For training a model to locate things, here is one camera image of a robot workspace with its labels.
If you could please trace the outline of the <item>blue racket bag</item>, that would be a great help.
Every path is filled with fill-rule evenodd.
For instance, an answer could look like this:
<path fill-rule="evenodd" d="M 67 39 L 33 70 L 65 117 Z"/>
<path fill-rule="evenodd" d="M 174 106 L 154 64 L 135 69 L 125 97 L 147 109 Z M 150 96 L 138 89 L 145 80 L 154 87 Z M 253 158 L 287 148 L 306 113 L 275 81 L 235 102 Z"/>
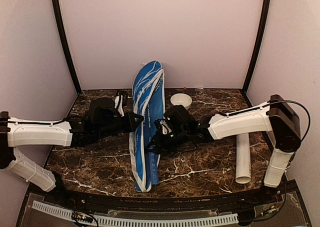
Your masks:
<path fill-rule="evenodd" d="M 149 152 L 146 147 L 157 132 L 155 121 L 164 118 L 165 72 L 162 64 L 153 60 L 137 73 L 132 85 L 133 112 L 144 117 L 137 129 L 129 134 L 131 170 L 137 192 L 151 190 Z"/>

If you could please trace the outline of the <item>white shuttlecock tube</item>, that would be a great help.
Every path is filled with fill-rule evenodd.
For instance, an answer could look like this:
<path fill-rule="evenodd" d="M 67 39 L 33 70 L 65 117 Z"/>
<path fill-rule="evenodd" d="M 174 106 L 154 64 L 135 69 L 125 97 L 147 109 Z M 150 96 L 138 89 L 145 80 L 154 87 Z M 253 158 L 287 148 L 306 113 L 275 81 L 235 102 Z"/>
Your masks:
<path fill-rule="evenodd" d="M 249 183 L 251 179 L 251 151 L 249 134 L 238 134 L 236 136 L 235 182 L 244 185 Z"/>

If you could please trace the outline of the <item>blue badminton racket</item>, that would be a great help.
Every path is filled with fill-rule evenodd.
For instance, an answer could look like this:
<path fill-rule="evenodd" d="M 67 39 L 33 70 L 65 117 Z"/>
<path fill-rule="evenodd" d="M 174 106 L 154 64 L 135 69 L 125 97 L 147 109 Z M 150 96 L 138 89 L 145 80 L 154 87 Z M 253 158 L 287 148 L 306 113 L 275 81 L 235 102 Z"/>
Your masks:
<path fill-rule="evenodd" d="M 159 175 L 158 175 L 158 155 L 154 152 L 149 152 L 149 168 L 150 168 L 150 178 L 152 185 L 159 184 Z"/>

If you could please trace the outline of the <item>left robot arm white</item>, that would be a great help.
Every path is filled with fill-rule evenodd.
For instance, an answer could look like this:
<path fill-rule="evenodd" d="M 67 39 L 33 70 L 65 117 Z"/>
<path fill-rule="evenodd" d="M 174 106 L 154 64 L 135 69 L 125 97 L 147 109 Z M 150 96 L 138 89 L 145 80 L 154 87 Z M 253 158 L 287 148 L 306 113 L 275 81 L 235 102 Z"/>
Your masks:
<path fill-rule="evenodd" d="M 30 182 L 60 205 L 67 205 L 70 193 L 60 176 L 26 157 L 17 147 L 49 145 L 85 147 L 120 133 L 132 133 L 143 122 L 143 116 L 124 112 L 122 101 L 109 98 L 94 100 L 82 117 L 57 121 L 24 120 L 0 113 L 0 168 L 11 171 Z"/>

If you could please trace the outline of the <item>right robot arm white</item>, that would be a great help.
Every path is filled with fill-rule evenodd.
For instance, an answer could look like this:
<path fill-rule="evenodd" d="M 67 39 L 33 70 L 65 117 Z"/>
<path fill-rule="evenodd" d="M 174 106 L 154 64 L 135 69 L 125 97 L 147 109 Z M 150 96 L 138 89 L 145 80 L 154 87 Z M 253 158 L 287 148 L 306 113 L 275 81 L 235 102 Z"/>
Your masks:
<path fill-rule="evenodd" d="M 230 136 L 255 132 L 272 132 L 275 146 L 264 175 L 264 186 L 255 192 L 255 200 L 266 204 L 275 195 L 274 188 L 281 182 L 291 159 L 306 138 L 301 134 L 300 118 L 290 107 L 294 101 L 271 95 L 259 105 L 229 112 L 217 113 L 196 120 L 183 105 L 175 105 L 154 122 L 156 132 L 145 147 L 148 152 L 175 153 L 181 144 L 211 143 Z"/>

